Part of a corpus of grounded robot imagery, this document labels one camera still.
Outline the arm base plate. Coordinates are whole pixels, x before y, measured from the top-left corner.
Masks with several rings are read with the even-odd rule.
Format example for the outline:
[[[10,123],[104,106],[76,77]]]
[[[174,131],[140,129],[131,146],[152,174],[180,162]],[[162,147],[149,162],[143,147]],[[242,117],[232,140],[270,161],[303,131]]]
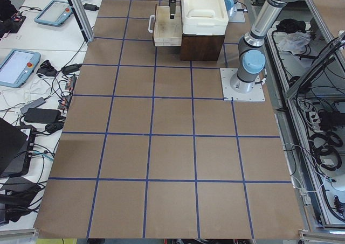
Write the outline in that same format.
[[[245,23],[245,16],[242,11],[234,10],[234,8],[227,11],[229,23]]]
[[[237,102],[265,102],[263,84],[257,75],[254,82],[242,82],[237,78],[237,68],[221,68],[223,100]]]

